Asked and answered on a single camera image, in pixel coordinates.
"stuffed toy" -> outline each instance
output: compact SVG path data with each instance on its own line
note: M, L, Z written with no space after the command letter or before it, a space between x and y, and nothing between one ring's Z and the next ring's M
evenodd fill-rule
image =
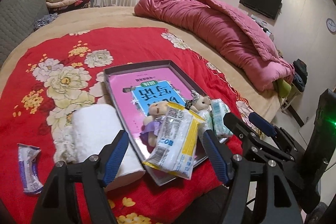
M163 118L168 111L168 102L160 101L149 106L149 116L143 119L145 129L140 134L140 139L151 147L156 146L156 141Z
M197 93L195 90L191 91L191 95L193 97L192 100L188 100L185 103L185 108L190 109L193 112L199 112L203 109L208 109L210 106L211 99L209 96L202 96L199 93Z

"black flat screen tv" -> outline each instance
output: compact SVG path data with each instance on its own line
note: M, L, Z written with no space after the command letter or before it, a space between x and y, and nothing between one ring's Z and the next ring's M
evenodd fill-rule
M281 0L239 0L239 3L271 19L277 17L281 8Z

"green cloth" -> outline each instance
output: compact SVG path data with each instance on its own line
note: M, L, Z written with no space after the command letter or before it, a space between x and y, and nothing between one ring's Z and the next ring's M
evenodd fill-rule
M283 79L278 79L273 82L274 89L278 92L280 98L287 98L292 87Z

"pink comforter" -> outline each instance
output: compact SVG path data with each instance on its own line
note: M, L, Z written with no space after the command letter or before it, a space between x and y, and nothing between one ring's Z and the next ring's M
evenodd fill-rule
M219 0L140 0L134 12L192 31L242 68L259 91L274 89L277 79L293 81L294 67L279 57L272 40L238 8Z

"plush doll in purple dress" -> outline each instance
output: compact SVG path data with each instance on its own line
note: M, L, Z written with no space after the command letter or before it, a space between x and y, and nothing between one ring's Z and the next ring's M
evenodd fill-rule
M143 120L145 129L141 132L140 139L151 147L156 146L159 129L168 110L167 104L167 101L151 104L148 109L149 116Z

